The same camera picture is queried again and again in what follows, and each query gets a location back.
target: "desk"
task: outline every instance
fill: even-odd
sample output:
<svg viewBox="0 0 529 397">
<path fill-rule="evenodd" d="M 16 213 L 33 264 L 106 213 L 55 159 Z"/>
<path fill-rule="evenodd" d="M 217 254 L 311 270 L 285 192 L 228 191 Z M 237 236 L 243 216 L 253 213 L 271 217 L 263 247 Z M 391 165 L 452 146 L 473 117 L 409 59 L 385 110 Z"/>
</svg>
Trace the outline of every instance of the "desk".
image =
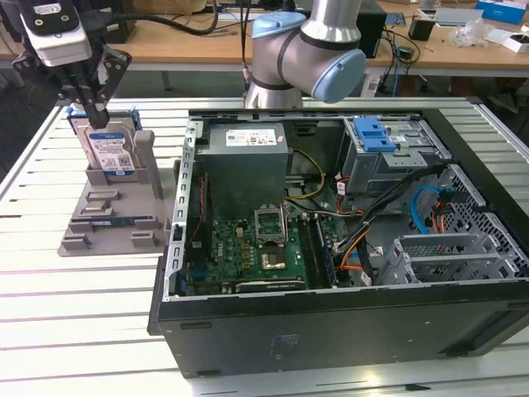
<svg viewBox="0 0 529 397">
<path fill-rule="evenodd" d="M 417 6 L 402 5 L 380 1 L 387 12 L 403 12 L 404 16 L 413 15 Z M 495 26 L 513 30 L 514 25 L 493 22 Z M 524 22 L 529 22 L 526 14 Z M 205 27 L 210 22 L 191 22 L 192 27 Z M 394 30 L 407 35 L 409 27 L 394 27 Z M 12 43 L 10 36 L 2 29 L 4 37 L 16 53 L 21 45 Z M 239 32 L 238 26 L 230 31 Z M 529 54 L 514 52 L 490 43 L 487 48 L 476 46 L 457 48 L 449 39 L 450 28 L 435 26 L 427 42 L 418 42 L 421 58 L 409 70 L 409 74 L 471 76 L 471 77 L 525 77 L 529 78 Z M 246 53 L 251 62 L 251 39 L 248 40 Z M 124 45 L 112 45 L 132 55 L 130 70 L 154 71 L 241 71 L 241 39 L 238 34 L 222 37 L 195 37 L 152 22 L 138 22 L 129 41 Z M 13 55 L 0 41 L 0 67 L 11 67 Z M 377 58 L 368 60 L 363 89 L 364 96 L 374 96 L 373 88 L 379 77 L 384 74 L 391 62 L 389 44 L 383 41 Z"/>
<path fill-rule="evenodd" d="M 456 131 L 505 126 L 463 98 L 351 98 L 339 108 L 439 108 Z M 310 107 L 323 107 L 309 100 Z M 159 167 L 182 153 L 188 112 L 240 99 L 116 99 L 155 133 Z M 483 357 L 213 377 L 186 381 L 162 337 L 145 328 L 158 256 L 60 258 L 56 249 L 86 182 L 79 140 L 54 108 L 0 184 L 0 395 L 407 395 L 506 397 L 529 392 L 529 328 Z M 512 141 L 516 139 L 509 132 Z"/>
</svg>

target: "blue drive bay latch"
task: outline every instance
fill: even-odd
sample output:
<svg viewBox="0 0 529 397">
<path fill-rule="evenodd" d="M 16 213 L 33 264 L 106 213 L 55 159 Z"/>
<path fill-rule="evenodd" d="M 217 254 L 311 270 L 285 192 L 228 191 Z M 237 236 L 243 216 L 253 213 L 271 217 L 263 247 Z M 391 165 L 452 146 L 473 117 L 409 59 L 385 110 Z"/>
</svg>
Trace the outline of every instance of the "blue drive bay latch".
<svg viewBox="0 0 529 397">
<path fill-rule="evenodd" d="M 354 118 L 353 126 L 362 141 L 365 152 L 393 152 L 397 150 L 397 146 L 391 142 L 386 130 L 376 117 Z"/>
</svg>

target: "green circuit board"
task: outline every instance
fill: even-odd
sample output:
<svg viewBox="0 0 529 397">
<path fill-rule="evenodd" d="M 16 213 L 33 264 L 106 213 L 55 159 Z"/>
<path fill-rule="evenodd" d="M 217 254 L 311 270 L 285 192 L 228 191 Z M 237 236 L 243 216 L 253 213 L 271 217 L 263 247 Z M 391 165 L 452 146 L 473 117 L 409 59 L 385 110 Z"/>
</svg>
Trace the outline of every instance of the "green circuit board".
<svg viewBox="0 0 529 397">
<path fill-rule="evenodd" d="M 263 248 L 259 247 L 255 231 L 255 220 L 243 221 L 219 220 L 213 223 L 212 263 L 208 278 L 215 280 L 305 280 L 305 266 L 299 246 L 298 221 L 290 218 L 287 222 L 287 241 L 284 244 L 285 268 L 264 270 L 262 264 Z M 238 237 L 236 229 L 242 228 Z M 273 234 L 278 228 L 270 224 L 261 224 L 260 232 Z"/>
<path fill-rule="evenodd" d="M 335 221 L 321 217 L 323 238 L 328 247 L 337 241 Z M 212 238 L 207 263 L 192 264 L 188 282 L 197 295 L 230 293 L 234 286 L 248 281 L 304 281 L 307 282 L 306 263 L 303 259 L 300 231 L 303 221 L 288 218 L 286 242 L 260 244 L 255 229 L 255 219 L 213 221 Z M 281 232 L 277 217 L 260 218 L 260 235 Z"/>
</svg>

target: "open computer tower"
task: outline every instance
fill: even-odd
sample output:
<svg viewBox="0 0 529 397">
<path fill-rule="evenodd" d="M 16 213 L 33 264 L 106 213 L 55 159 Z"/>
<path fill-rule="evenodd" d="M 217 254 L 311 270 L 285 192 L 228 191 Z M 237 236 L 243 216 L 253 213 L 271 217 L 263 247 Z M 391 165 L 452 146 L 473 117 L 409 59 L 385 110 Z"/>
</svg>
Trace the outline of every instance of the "open computer tower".
<svg viewBox="0 0 529 397">
<path fill-rule="evenodd" d="M 190 114 L 151 320 L 185 377 L 476 356 L 529 222 L 435 109 Z"/>
</svg>

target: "gray floor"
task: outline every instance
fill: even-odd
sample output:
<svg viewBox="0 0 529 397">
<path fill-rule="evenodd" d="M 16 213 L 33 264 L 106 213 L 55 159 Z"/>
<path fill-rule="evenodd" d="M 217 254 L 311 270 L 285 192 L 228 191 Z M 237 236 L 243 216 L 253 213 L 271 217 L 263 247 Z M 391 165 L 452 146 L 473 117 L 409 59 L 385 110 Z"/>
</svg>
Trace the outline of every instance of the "gray floor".
<svg viewBox="0 0 529 397">
<path fill-rule="evenodd" d="M 118 98 L 221 98 L 240 97 L 244 90 L 241 74 L 209 72 L 169 73 L 171 90 L 164 90 L 159 72 L 127 72 L 120 84 Z M 497 89 L 493 79 L 477 79 L 478 95 L 487 98 Z M 418 97 L 448 96 L 448 78 L 428 78 L 427 83 L 417 85 Z M 361 85 L 353 92 L 360 93 Z M 53 93 L 28 84 L 24 88 L 12 89 L 0 95 L 0 180 L 5 176 L 27 142 L 37 131 L 55 104 Z M 492 108 L 497 115 L 524 141 L 529 141 L 527 109 L 518 114 Z"/>
</svg>

